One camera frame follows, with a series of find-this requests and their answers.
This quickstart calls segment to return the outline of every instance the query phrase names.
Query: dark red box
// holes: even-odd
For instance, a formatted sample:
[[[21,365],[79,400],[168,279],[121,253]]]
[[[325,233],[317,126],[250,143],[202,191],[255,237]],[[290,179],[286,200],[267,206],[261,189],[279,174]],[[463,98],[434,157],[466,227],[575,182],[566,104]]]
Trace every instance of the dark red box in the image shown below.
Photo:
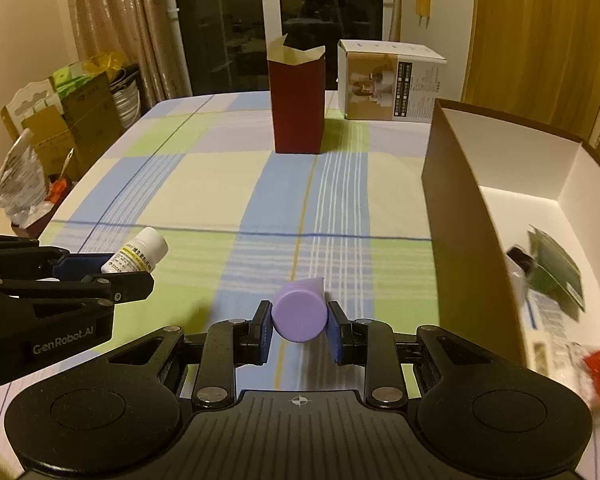
[[[267,51],[276,153],[320,153],[324,131],[324,47],[296,50],[285,36]]]

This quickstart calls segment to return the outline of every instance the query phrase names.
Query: table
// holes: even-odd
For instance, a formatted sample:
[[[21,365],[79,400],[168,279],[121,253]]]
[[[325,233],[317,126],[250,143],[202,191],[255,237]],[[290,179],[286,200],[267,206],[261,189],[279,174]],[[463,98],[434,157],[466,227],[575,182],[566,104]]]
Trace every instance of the table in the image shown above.
[[[324,276],[350,319],[411,333],[437,323],[420,184],[429,125],[346,121],[331,91],[326,108],[323,153],[282,155],[273,152],[268,92],[170,100],[94,165],[41,242],[113,252],[151,225],[170,250],[150,298],[116,307],[111,341],[0,387],[0,470],[21,470],[2,429],[21,389],[162,326],[194,333],[250,319],[288,280]],[[356,388],[361,377],[360,368],[330,362],[323,338],[293,344],[274,334],[267,365],[239,368],[237,387]]]

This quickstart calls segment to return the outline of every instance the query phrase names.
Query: purple tube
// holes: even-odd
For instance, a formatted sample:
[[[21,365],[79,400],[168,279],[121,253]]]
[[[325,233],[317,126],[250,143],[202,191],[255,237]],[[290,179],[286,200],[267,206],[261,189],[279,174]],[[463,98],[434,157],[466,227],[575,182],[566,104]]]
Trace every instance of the purple tube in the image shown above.
[[[309,341],[327,324],[324,278],[289,282],[273,298],[273,326],[288,341]]]

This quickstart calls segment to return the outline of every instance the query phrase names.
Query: plastic bag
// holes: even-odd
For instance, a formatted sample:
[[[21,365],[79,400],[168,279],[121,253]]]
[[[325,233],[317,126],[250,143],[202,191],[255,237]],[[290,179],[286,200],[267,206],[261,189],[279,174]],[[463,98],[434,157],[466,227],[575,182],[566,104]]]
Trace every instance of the plastic bag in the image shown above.
[[[31,146],[32,135],[25,128],[0,168],[0,206],[13,224],[23,228],[53,209],[53,204],[45,201],[48,182]]]
[[[82,64],[82,69],[91,76],[106,72],[111,83],[124,64],[125,55],[119,50],[112,50],[111,52],[100,52],[95,56],[91,56],[88,61]]]

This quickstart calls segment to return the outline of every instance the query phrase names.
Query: curtain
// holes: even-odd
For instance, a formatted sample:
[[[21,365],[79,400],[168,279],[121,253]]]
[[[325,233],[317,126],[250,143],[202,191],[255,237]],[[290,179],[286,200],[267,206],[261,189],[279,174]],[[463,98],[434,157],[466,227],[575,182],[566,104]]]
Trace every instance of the curtain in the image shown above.
[[[123,52],[138,63],[150,106],[183,95],[166,0],[69,0],[69,10],[81,59]]]
[[[462,100],[588,140],[600,109],[600,0],[474,0]]]

